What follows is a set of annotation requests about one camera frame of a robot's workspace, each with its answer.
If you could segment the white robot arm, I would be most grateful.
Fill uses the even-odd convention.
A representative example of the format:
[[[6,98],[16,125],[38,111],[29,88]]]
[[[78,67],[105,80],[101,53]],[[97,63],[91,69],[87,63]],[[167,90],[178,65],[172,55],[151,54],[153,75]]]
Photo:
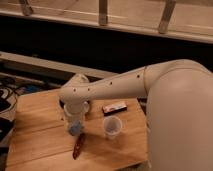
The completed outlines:
[[[213,72],[196,61],[152,64],[92,83],[68,81],[72,114],[90,100],[145,98],[149,171],[213,171]]]

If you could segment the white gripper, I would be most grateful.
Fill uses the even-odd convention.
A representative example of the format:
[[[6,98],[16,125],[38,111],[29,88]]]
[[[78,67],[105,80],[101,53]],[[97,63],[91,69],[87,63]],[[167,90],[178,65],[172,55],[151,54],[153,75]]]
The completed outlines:
[[[83,123],[85,115],[89,112],[90,105],[88,102],[80,104],[65,104],[64,105],[64,119],[67,127],[70,128],[78,123]]]

